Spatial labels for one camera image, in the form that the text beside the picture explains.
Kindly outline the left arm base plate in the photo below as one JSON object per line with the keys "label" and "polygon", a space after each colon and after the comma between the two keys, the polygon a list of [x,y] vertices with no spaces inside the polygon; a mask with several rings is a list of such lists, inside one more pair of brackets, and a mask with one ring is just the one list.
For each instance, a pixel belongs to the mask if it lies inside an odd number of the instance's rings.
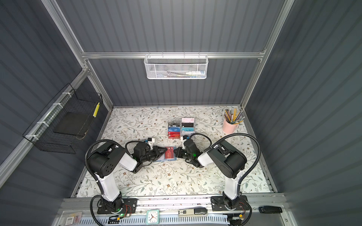
{"label": "left arm base plate", "polygon": [[97,203],[97,214],[134,214],[138,199],[116,199],[113,202],[101,198]]}

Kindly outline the clear acrylic card display stand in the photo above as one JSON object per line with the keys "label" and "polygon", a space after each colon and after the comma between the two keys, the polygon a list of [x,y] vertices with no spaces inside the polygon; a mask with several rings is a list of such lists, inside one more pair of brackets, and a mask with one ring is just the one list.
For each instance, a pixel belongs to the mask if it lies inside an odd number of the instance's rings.
{"label": "clear acrylic card display stand", "polygon": [[180,125],[180,128],[181,128],[181,137],[182,136],[184,136],[184,135],[188,135],[188,136],[190,136],[191,134],[193,134],[193,133],[195,133],[195,131],[194,132],[183,132],[182,131],[182,118],[181,119],[170,119],[170,120],[168,120],[168,122],[169,121],[179,121],[180,123],[181,123],[181,125]]}

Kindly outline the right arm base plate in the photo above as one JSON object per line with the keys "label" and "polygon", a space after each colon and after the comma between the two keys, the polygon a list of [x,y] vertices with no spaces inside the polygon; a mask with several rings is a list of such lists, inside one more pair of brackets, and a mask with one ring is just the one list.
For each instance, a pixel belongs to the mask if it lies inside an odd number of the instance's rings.
{"label": "right arm base plate", "polygon": [[223,196],[212,196],[210,198],[213,211],[241,211],[245,212],[250,210],[247,202],[248,199],[245,195],[240,195],[234,200],[229,197]]}

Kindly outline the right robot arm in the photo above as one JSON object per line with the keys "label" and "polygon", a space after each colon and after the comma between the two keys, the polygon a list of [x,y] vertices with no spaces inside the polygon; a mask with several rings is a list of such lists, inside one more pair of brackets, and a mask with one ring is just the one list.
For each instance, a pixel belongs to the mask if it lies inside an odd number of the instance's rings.
{"label": "right robot arm", "polygon": [[200,152],[192,139],[183,140],[182,147],[173,151],[177,158],[202,168],[209,164],[216,167],[225,176],[225,189],[223,196],[227,201],[235,201],[240,194],[240,179],[247,163],[246,156],[226,140],[211,145],[204,152]]}

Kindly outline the blue leather card holder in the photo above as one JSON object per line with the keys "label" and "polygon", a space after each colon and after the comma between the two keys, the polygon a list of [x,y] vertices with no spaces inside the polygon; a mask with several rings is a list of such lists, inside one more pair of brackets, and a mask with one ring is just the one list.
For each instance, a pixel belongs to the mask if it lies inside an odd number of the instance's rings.
{"label": "blue leather card holder", "polygon": [[177,157],[174,153],[176,147],[166,147],[166,151],[156,160],[156,162],[175,161]]}

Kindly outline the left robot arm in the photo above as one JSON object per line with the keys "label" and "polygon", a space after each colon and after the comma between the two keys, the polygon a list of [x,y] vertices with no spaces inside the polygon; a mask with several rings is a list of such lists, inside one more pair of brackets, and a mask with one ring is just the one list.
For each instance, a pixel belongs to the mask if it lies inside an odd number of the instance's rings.
{"label": "left robot arm", "polygon": [[110,139],[94,142],[85,154],[85,166],[99,186],[102,198],[108,202],[115,202],[121,197],[113,174],[116,166],[120,165],[127,171],[137,173],[144,162],[154,162],[167,151],[165,147],[153,145],[153,138],[130,141],[127,144],[131,143],[136,144],[132,154],[127,147]]}

